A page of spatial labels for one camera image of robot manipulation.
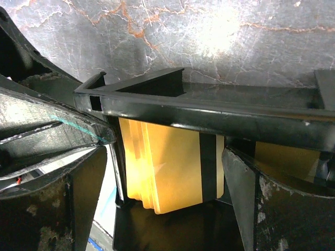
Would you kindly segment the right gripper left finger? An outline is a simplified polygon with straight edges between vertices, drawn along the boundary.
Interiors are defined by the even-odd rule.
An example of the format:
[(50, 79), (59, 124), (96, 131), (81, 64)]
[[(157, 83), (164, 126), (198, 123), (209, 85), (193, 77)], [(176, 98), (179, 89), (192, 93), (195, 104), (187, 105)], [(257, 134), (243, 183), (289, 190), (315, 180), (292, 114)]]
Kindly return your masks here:
[(1, 250), (85, 250), (106, 165), (98, 147), (1, 192)]

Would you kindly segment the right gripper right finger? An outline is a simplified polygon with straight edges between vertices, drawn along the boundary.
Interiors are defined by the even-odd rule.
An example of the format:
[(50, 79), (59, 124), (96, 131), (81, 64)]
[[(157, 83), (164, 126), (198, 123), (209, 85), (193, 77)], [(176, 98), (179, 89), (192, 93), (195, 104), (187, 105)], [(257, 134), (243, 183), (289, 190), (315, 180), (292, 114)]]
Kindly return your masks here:
[(224, 149), (222, 164), (245, 250), (334, 250), (334, 189), (234, 147)]

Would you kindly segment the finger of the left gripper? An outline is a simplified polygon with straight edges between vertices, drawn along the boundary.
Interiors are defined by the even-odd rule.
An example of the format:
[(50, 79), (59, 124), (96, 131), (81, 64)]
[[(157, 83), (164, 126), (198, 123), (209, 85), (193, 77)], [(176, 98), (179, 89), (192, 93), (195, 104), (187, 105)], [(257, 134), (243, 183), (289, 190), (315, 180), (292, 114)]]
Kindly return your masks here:
[(73, 105), (81, 82), (32, 46), (1, 8), (1, 75), (59, 102)]
[(60, 75), (1, 76), (1, 180), (116, 141), (107, 123), (74, 108), (76, 87)]

